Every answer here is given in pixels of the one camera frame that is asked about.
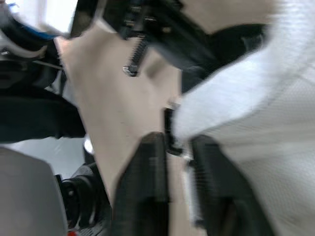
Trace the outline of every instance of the white fabric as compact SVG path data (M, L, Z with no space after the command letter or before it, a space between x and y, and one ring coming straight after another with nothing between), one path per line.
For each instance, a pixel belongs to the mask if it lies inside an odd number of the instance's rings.
M315 235L315 0L278 0L265 48L184 96L175 136L217 139L277 235Z

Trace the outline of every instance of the metal bolt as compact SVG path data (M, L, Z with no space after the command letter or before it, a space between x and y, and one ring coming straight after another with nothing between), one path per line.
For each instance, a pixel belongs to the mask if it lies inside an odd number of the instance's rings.
M10 54L9 51L1 51L1 55L2 55L2 56L7 56L7 55L9 55L9 54Z
M131 10L135 13L139 13L141 11L141 7L140 6L132 6Z
M163 33L171 33L172 28L171 27L163 27L162 31L163 31Z
M147 16L145 18L146 21L156 21L156 18L152 17L152 16Z
M126 24L126 26L133 27L133 26L134 26L134 21L131 21L131 20L125 20L125 24Z

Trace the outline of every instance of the black mechanical part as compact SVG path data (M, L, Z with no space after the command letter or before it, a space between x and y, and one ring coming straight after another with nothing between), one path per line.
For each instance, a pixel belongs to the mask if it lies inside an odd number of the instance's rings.
M139 68L143 58L146 55L149 45L149 40L146 36L143 36L139 42L139 45L135 48L130 64L123 67L123 71L130 77L136 77L139 73Z
M168 153L179 156L183 153L183 150L175 146L175 138L171 131L173 113L174 110L170 108L164 109L165 148Z
M57 181L63 197L68 229L78 231L100 221L111 222L112 209L96 163L81 166L70 179Z
M246 178L208 136L191 141L197 195L208 236L274 236Z
M249 24L228 27L209 35L209 44L220 62L220 66L228 65L241 56L249 54L263 46L266 40L263 24ZM213 74L212 71L204 70L199 66L193 66L182 71L182 94L204 81Z
M112 236L168 236L169 189L164 135L145 136L118 180Z
M174 7L174 1L116 1L107 2L103 18L123 39L143 32L150 46L157 49L172 65L184 70L199 66L205 72L220 66L213 54L207 34ZM141 11L133 12L134 6Z
M209 35L213 50L222 66L262 47L266 34L263 24L245 24L228 27Z
M75 9L70 38L79 37L87 30L95 17L98 0L78 0Z

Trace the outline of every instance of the gray panel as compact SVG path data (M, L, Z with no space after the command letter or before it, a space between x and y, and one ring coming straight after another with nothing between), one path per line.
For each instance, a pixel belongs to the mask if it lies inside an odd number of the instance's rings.
M0 147L0 235L65 236L66 216L50 166Z

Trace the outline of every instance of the metal screw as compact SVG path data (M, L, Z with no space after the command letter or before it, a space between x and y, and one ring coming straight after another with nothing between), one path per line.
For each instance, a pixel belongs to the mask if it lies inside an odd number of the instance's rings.
M139 13L141 11L141 7L140 6L132 6L131 10L135 13Z
M149 41L146 36L144 36L139 45L133 52L130 64L123 67L123 71L130 77L136 77L139 73L139 68L142 62L143 57L147 52Z
M2 55L2 56L7 56L7 55L9 55L9 54L10 54L9 51L6 51L6 50L1 51L1 55Z
M134 27L134 21L131 20L125 20L126 26Z
M172 28L171 27L163 27L162 31L163 31L163 33L171 33Z
M147 16L145 18L146 21L156 21L156 18L152 17L152 16Z

